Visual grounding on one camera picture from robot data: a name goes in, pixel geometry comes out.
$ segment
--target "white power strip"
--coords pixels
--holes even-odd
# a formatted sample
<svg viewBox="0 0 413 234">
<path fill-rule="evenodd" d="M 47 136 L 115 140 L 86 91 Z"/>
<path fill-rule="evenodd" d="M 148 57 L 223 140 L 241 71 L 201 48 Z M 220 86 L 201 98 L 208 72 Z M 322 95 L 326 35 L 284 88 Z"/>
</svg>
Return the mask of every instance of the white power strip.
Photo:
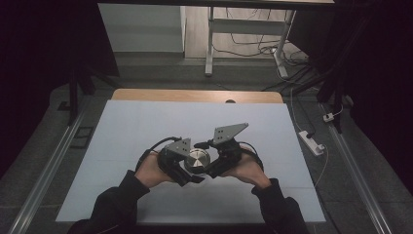
<svg viewBox="0 0 413 234">
<path fill-rule="evenodd" d="M 324 146 L 322 144 L 316 144 L 312 137 L 307 138 L 307 134 L 307 131 L 298 133 L 298 135 L 307 144 L 307 146 L 310 148 L 310 150 L 313 152 L 315 156 L 320 156 L 321 154 L 323 154 Z"/>
</svg>

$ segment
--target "black sleeve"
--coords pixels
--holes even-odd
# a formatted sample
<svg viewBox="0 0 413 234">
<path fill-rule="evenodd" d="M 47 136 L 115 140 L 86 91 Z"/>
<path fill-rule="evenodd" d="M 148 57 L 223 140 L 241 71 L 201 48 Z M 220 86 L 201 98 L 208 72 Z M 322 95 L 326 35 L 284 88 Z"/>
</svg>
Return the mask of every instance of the black sleeve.
<svg viewBox="0 0 413 234">
<path fill-rule="evenodd" d="M 149 188 L 128 171 L 119 187 L 101 193 L 90 219 L 77 221 L 68 234 L 125 233 L 136 223 L 136 202 Z"/>
<path fill-rule="evenodd" d="M 290 197 L 282 196 L 282 190 L 276 178 L 271 178 L 270 181 L 271 186 L 262 190 L 254 187 L 251 191 L 259 199 L 265 223 L 279 234 L 309 233 L 298 203 Z"/>
</svg>

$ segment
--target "gray floor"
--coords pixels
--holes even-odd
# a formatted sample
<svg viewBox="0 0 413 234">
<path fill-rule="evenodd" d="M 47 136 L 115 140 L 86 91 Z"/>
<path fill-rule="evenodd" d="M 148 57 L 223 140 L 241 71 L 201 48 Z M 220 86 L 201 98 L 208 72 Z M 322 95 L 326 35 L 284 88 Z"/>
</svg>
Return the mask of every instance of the gray floor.
<svg viewBox="0 0 413 234">
<path fill-rule="evenodd" d="M 116 81 L 125 88 L 260 91 L 280 81 L 274 63 L 267 60 L 216 60 L 211 78 L 204 76 L 204 62 L 197 59 L 118 55 L 117 62 L 121 78 L 116 78 Z M 297 67 L 288 68 L 290 72 L 297 69 Z M 96 93 L 81 127 L 97 125 L 105 102 L 114 91 L 100 80 L 94 79 L 94 83 Z M 316 90 L 310 90 L 299 96 L 303 108 L 296 98 L 293 99 L 294 113 L 300 128 L 308 131 L 312 128 L 306 118 L 305 113 L 307 113 L 317 130 L 315 140 L 326 144 L 329 153 L 327 167 L 318 185 L 327 222 L 309 224 L 309 230 L 311 233 L 338 233 L 334 227 L 335 223 L 341 233 L 377 233 L 343 163 L 342 156 L 331 138 L 328 126 L 322 122 L 322 113 L 315 99 L 316 93 Z M 68 101 L 67 86 L 53 91 L 51 105 L 42 122 L 0 181 L 0 233 L 6 233 L 10 229 L 27 194 L 67 128 L 68 112 L 57 111 L 62 101 Z M 290 108 L 289 97 L 284 97 L 284 101 Z M 355 154 L 393 232 L 413 233 L 412 196 L 380 152 L 355 125 L 349 115 L 348 106 L 344 109 L 342 118 L 343 135 Z M 82 143 L 81 140 L 73 140 L 72 146 L 79 146 Z M 316 158 L 304 144 L 301 146 L 309 171 L 316 181 L 326 158 L 325 156 Z M 54 220 L 85 152 L 85 149 L 69 148 L 27 233 L 67 231 L 70 223 L 56 223 Z"/>
</svg>

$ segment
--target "person's right hand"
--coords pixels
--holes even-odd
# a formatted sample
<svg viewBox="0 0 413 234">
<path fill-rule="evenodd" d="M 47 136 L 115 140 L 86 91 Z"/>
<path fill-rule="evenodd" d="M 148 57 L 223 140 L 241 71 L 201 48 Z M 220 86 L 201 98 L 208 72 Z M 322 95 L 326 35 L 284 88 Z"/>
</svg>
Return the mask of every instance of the person's right hand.
<svg viewBox="0 0 413 234">
<path fill-rule="evenodd" d="M 258 189 L 263 189 L 271 185 L 271 181 L 267 178 L 255 159 L 243 153 L 240 162 L 235 168 L 228 170 L 221 176 L 232 176 L 242 182 L 255 185 Z"/>
</svg>

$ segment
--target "white wall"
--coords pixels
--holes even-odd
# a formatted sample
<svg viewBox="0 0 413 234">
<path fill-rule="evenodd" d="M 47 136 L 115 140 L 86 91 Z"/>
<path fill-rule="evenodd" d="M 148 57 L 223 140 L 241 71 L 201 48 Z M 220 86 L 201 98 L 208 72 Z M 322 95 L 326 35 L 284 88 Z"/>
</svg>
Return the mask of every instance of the white wall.
<svg viewBox="0 0 413 234">
<path fill-rule="evenodd" d="M 181 7 L 98 6 L 114 52 L 183 52 Z"/>
</svg>

